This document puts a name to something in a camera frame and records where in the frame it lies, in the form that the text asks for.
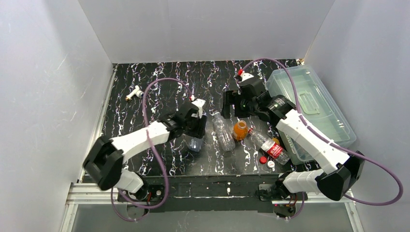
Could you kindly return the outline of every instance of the black marble table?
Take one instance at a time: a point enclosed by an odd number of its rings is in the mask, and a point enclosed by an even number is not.
[[[163,145],[157,150],[162,156],[168,175],[242,175],[242,174],[274,174],[289,169],[309,170],[317,166],[307,163],[296,167],[291,165],[275,165],[275,170],[259,163],[262,153],[247,138],[236,143],[232,152],[223,152],[216,139],[212,127],[212,110],[222,108],[222,93],[225,90],[237,89],[234,79],[235,73],[245,66],[248,61],[201,61],[201,62],[170,62],[170,63],[136,63],[119,64],[112,86],[111,96],[106,111],[102,134],[108,137],[126,135],[144,127],[142,103],[137,97],[129,102],[125,101],[135,85],[145,89],[156,79],[176,78],[189,86],[195,97],[206,100],[204,110],[208,115],[206,135],[201,151],[193,152],[188,149],[189,140],[182,136]],[[286,67],[296,66],[296,60],[281,60]],[[278,66],[269,61],[256,62],[250,66],[249,73],[267,80]],[[177,82],[157,83],[149,92],[147,100],[147,114],[150,122],[155,121],[161,114],[174,111],[184,101],[187,101],[186,89]],[[228,124],[233,126],[239,119],[231,117]],[[264,131],[270,137],[278,137],[275,128],[260,121],[257,117],[243,119],[248,126]],[[126,168],[140,175],[158,176],[161,170],[151,149],[135,155],[126,163]]]

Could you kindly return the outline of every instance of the white wall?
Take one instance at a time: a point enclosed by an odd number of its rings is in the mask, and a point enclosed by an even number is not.
[[[0,231],[55,232],[112,65],[76,0],[0,1]]]
[[[79,0],[113,63],[303,58],[334,0]]]
[[[393,169],[404,184],[394,205],[357,205],[366,231],[409,230],[409,44],[409,1],[336,0],[306,57],[356,133],[354,148]],[[353,192],[386,201],[397,184],[366,163]]]

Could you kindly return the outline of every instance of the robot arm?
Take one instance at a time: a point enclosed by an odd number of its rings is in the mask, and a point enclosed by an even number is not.
[[[202,138],[206,124],[204,104],[202,99],[186,102],[178,111],[160,117],[148,127],[111,139],[101,136],[91,148],[83,167],[101,190],[116,187],[136,193],[143,181],[136,173],[123,169],[122,164],[150,147],[147,131],[154,145],[166,143],[183,133]]]
[[[322,168],[283,174],[277,182],[280,195],[287,197],[290,193],[320,191],[329,199],[340,200],[360,177],[364,160],[334,149],[313,135],[301,122],[295,105],[284,96],[271,97],[261,79],[248,73],[242,73],[238,78],[241,80],[239,90],[225,92],[224,118],[230,117],[230,105],[235,106],[236,117],[258,116],[294,139]],[[308,125],[319,131],[309,122]]]

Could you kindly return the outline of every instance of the plastic storage box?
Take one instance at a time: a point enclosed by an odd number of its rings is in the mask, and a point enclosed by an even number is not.
[[[356,135],[314,70],[309,65],[288,70],[296,85],[303,116],[336,144],[349,147],[356,140]],[[266,89],[271,96],[281,94],[294,102],[292,85],[283,69],[272,72],[266,82]],[[313,160],[297,142],[281,131],[279,134],[293,164]]]

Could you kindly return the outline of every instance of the white bottle cap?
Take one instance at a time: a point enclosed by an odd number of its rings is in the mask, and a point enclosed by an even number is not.
[[[268,166],[268,168],[274,168],[275,162],[273,162],[273,160],[269,160],[268,163],[266,163],[266,165]]]

